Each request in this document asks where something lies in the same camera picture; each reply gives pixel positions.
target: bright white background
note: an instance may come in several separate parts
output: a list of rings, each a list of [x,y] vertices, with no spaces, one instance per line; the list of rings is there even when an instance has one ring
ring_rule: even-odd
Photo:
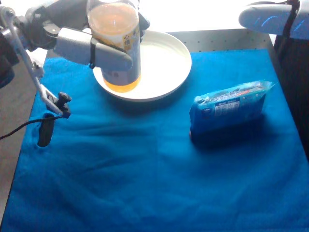
[[[53,0],[1,0],[16,15],[28,8]],[[141,12],[150,20],[151,30],[172,32],[192,30],[239,29],[238,16],[242,7],[255,0],[140,0]],[[46,51],[37,49],[32,56],[41,63]]]

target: blue package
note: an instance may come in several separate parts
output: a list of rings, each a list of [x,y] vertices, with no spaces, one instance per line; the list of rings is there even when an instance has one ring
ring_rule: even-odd
[[[258,118],[266,93],[274,85],[255,81],[195,97],[190,110],[190,133],[201,134]]]

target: bottle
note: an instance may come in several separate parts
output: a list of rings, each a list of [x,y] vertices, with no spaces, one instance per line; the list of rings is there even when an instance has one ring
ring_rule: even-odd
[[[94,38],[125,50],[133,59],[133,67],[127,72],[102,70],[105,84],[117,92],[132,90],[140,81],[137,0],[88,0],[87,16]]]

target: wire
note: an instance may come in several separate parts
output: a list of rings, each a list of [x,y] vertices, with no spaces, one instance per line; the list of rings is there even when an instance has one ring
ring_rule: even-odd
[[[26,125],[29,125],[29,124],[32,124],[32,123],[36,123],[36,122],[46,122],[46,121],[52,121],[52,120],[56,120],[56,119],[59,119],[59,118],[62,118],[62,116],[57,116],[57,117],[46,117],[46,118],[40,118],[40,119],[35,119],[35,120],[31,120],[31,121],[28,121],[28,122],[25,122],[24,124],[20,125],[18,128],[16,128],[14,131],[4,135],[4,136],[1,136],[0,137],[0,140],[4,139],[4,138],[7,138],[9,136],[11,136],[12,134],[18,132],[20,129],[22,129],[23,127],[25,127]]]

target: plate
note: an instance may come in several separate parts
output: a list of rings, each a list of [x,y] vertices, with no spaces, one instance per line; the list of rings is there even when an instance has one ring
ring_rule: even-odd
[[[146,31],[140,44],[141,79],[131,91],[119,93],[104,82],[101,68],[93,69],[97,82],[112,95],[127,101],[148,102],[177,90],[188,77],[192,60],[187,47],[174,36]]]

